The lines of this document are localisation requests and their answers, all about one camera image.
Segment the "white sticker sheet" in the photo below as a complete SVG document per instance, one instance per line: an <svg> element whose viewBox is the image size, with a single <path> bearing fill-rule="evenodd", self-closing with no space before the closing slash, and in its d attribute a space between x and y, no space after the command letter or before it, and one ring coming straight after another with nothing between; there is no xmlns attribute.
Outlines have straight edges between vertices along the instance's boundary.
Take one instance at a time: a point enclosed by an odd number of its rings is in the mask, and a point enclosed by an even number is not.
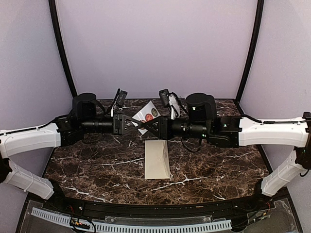
<svg viewBox="0 0 311 233"><path fill-rule="evenodd" d="M141 122L146 122L155 119L160 116L160 112L155 107L152 101L149 101L141 110L139 110L133 119L139 120Z"/></svg>

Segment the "cream paper envelope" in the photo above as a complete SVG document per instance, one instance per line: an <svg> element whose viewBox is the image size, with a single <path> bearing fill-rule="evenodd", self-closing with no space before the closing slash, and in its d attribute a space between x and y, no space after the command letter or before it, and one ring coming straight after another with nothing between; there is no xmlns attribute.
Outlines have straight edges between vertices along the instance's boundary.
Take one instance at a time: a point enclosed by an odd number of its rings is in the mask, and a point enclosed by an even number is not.
<svg viewBox="0 0 311 233"><path fill-rule="evenodd" d="M168 154L167 141L145 141L144 178L146 180L171 178Z"/></svg>

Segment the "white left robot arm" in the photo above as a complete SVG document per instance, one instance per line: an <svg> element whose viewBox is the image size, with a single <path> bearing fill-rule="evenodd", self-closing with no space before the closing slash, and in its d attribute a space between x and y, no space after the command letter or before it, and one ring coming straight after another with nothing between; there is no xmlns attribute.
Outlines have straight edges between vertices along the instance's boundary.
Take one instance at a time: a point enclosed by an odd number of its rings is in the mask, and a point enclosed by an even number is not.
<svg viewBox="0 0 311 233"><path fill-rule="evenodd" d="M69 202L57 193L60 189L56 183L22 168L10 157L32 150L70 146L83 140L86 133L125 135L141 126L141 121L114 114L112 106L105 109L95 94L82 93L73 98L68 115L56 117L41 126L0 132L0 181L44 200L49 199L51 206L63 212Z"/></svg>

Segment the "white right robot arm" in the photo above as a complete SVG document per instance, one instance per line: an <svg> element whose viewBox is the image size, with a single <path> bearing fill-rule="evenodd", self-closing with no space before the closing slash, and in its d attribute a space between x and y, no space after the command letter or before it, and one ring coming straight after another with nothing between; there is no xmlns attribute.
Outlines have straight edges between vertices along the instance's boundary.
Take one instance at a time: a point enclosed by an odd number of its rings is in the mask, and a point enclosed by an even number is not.
<svg viewBox="0 0 311 233"><path fill-rule="evenodd" d="M301 172L311 169L311 114L280 120L255 119L249 115L217 117L213 96L194 93L185 99L187 118L157 116L133 120L139 128L150 131L159 139L174 137L197 138L220 148L250 145L286 145L293 150L288 158L270 175L264 177L248 207L259 210L279 189Z"/></svg>

